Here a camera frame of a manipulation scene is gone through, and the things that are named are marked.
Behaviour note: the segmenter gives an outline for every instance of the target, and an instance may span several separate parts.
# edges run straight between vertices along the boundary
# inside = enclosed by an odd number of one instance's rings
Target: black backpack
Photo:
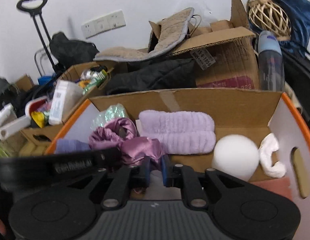
[[[292,87],[303,112],[302,116],[310,129],[310,59],[300,56],[299,53],[291,53],[281,47],[285,81]]]
[[[18,95],[19,91],[16,87],[9,84],[4,78],[0,78],[0,110]]]
[[[99,52],[91,42],[69,40],[63,32],[53,35],[50,41],[51,54],[68,69],[72,65],[93,61]]]

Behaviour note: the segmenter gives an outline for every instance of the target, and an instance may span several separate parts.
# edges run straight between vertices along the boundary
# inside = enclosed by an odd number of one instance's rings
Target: wicker ball
[[[249,20],[257,27],[273,32],[277,37],[291,36],[291,23],[286,12],[271,0],[248,0]]]

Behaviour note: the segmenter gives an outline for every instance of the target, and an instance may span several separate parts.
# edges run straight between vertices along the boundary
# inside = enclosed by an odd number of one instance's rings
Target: electrical socket
[[[98,33],[126,26],[122,10],[99,17],[82,25],[82,34],[85,38],[92,37]]]
[[[106,16],[100,17],[97,20],[94,20],[95,31],[97,33],[102,33],[110,30],[109,23],[107,21]]]
[[[106,18],[107,18],[107,21],[109,23],[109,27],[111,30],[122,27],[122,26],[126,26],[124,14],[122,13],[122,10],[108,14]]]
[[[90,21],[82,25],[82,34],[85,38],[96,35],[94,21]]]

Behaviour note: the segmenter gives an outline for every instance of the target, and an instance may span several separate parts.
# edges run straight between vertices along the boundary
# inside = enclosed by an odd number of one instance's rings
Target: white plastic handle
[[[0,128],[0,140],[7,140],[10,136],[19,132],[23,128],[26,128],[30,125],[30,118],[27,116],[22,116],[12,122],[2,126]]]
[[[12,104],[5,105],[2,110],[0,110],[0,126],[4,121],[10,116],[10,113],[13,111]]]

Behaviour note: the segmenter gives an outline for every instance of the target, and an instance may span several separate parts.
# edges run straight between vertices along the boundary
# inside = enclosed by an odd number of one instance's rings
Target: purple towel
[[[201,112],[166,113],[154,110],[139,114],[142,134],[158,139],[166,154],[202,154],[213,150],[214,121]]]

